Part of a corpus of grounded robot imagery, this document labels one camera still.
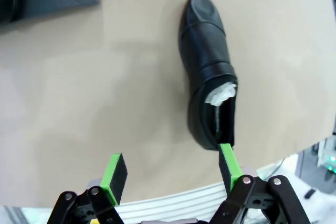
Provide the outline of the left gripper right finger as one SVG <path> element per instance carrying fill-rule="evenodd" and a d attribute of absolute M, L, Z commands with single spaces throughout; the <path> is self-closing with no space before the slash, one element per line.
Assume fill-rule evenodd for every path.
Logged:
<path fill-rule="evenodd" d="M 264 181 L 243 174 L 230 144 L 220 144 L 219 169 L 227 198 L 210 223 L 243 223 L 250 209 L 259 209 L 269 223 L 309 223 L 288 178 L 273 176 Z"/>

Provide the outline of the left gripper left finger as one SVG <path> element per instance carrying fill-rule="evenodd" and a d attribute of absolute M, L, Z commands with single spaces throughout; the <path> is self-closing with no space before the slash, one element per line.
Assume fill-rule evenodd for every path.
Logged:
<path fill-rule="evenodd" d="M 120 205 L 128 171 L 121 153 L 113 154 L 98 185 L 82 194 L 61 193 L 48 223 L 123 223 L 116 207 Z"/>

